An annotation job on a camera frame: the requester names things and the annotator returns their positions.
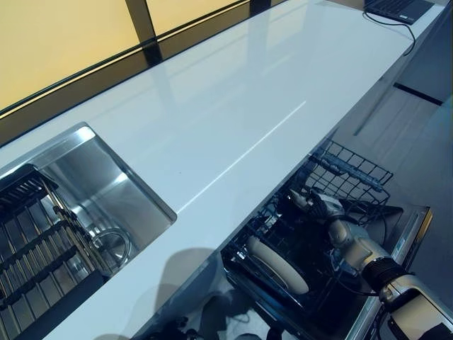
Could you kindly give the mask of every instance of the robotic arm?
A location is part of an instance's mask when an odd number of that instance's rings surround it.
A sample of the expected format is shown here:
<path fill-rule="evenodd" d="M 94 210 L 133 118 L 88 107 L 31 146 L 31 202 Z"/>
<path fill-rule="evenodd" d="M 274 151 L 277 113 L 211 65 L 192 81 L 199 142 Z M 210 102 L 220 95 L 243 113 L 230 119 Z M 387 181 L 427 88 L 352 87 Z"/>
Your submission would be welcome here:
<path fill-rule="evenodd" d="M 390 329 L 400 340 L 451 340 L 453 314 L 416 276 L 397 264 L 348 216 L 340 201 L 310 192 L 308 198 L 291 191 L 294 203 L 324 220 L 331 243 L 345 261 L 360 272 L 390 313 Z"/>

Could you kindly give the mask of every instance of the black metal rack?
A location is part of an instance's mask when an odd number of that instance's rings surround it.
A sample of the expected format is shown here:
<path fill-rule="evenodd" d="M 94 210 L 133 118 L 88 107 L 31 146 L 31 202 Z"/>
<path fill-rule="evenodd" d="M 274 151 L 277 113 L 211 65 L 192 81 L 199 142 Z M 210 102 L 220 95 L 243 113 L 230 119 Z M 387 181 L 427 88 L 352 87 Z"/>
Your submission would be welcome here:
<path fill-rule="evenodd" d="M 0 180 L 0 339 L 41 339 L 111 274 L 56 189 L 30 164 Z"/>
<path fill-rule="evenodd" d="M 307 195 L 314 188 L 341 201 L 347 215 L 364 226 L 382 218 L 389 199 L 384 189 L 393 174 L 333 140 L 309 155 L 280 189 L 250 218 L 222 250 L 227 278 L 264 306 L 294 333 L 303 332 L 280 313 L 310 318 L 323 307 L 344 272 L 351 284 L 361 284 L 354 270 L 336 256 L 326 230 L 293 202 L 290 191 Z M 249 253 L 254 236 L 285 259 L 307 281 L 306 294 L 291 293 L 278 275 Z"/>

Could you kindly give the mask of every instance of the cable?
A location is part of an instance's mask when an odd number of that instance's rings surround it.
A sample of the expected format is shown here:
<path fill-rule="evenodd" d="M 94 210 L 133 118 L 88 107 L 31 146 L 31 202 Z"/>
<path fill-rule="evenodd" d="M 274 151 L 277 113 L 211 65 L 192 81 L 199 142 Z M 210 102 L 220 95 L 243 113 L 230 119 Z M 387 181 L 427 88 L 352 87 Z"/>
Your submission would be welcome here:
<path fill-rule="evenodd" d="M 327 270 L 330 271 L 331 277 L 339 283 L 344 289 L 349 290 L 351 293 L 356 294 L 356 295 L 361 295 L 361 296 L 379 296 L 378 293 L 367 293 L 367 292 L 360 292 L 359 290 L 352 289 L 351 287 L 348 287 L 344 282 L 341 282 L 340 278 L 335 275 L 335 271 L 331 267 L 331 264 L 326 263 L 327 265 Z"/>
<path fill-rule="evenodd" d="M 382 218 L 382 221 L 384 222 L 384 237 L 383 237 L 381 246 L 384 246 L 385 241 L 387 240 L 387 229 L 388 229 L 388 226 L 387 226 L 387 219 L 385 218 L 384 213 L 382 212 L 382 209 L 381 209 L 381 218 Z"/>
<path fill-rule="evenodd" d="M 375 23 L 380 23 L 381 25 L 386 25 L 386 26 L 404 26 L 404 27 L 406 27 L 409 30 L 409 33 L 412 35 L 413 42 L 412 42 L 412 45 L 411 45 L 411 48 L 409 49 L 409 51 L 404 53 L 403 56 L 406 57 L 412 52 L 413 48 L 415 47 L 416 38 L 415 38 L 411 28 L 409 27 L 409 25 L 406 25 L 405 23 L 385 23 L 383 21 L 379 21 L 379 20 L 377 20 L 375 18 L 372 18 L 371 16 L 368 15 L 368 12 L 366 12 L 366 11 L 364 11 L 362 13 L 362 16 L 364 18 L 370 19 L 371 21 L 374 21 Z"/>
<path fill-rule="evenodd" d="M 387 316 L 388 312 L 387 311 L 383 311 L 381 313 L 381 315 L 379 316 L 377 322 L 376 322 L 376 337 L 377 337 L 377 340 L 382 340 L 382 336 L 381 336 L 381 327 L 382 325 L 384 324 L 384 320 Z"/>
<path fill-rule="evenodd" d="M 361 296 L 379 296 L 378 293 L 366 293 L 366 292 L 360 292 L 359 290 L 355 290 L 355 289 L 352 289 L 351 287 L 348 287 L 346 284 L 344 284 L 344 282 L 341 282 L 341 280 L 337 277 L 334 276 L 334 278 L 337 280 L 337 282 L 339 284 L 341 284 L 341 286 L 346 289 L 346 290 L 349 290 L 351 293 L 354 293 L 356 295 L 361 295 Z"/>

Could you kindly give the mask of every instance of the yellow wall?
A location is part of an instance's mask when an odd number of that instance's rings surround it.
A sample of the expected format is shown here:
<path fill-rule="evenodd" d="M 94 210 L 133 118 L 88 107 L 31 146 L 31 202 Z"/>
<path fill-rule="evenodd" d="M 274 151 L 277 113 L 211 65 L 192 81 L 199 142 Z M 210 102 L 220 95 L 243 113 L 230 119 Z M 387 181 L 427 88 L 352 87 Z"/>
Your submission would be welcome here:
<path fill-rule="evenodd" d="M 0 108 L 138 42 L 125 0 L 3 0 Z"/>
<path fill-rule="evenodd" d="M 165 33 L 236 0 L 147 0 L 157 35 Z"/>

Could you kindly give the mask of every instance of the stainless steel sink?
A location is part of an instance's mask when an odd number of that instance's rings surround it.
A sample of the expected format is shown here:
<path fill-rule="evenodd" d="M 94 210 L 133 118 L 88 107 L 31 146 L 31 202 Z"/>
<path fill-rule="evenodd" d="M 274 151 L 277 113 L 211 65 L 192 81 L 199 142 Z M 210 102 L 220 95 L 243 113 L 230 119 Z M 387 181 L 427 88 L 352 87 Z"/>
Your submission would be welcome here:
<path fill-rule="evenodd" d="M 50 177 L 58 194 L 122 268 L 176 220 L 176 214 L 84 124 L 63 132 L 0 171 L 23 164 Z M 46 209 L 51 204 L 43 202 Z"/>
<path fill-rule="evenodd" d="M 43 179 L 11 185 L 25 168 Z M 0 169 L 0 181 L 0 339 L 44 337 L 176 220 L 84 124 Z"/>

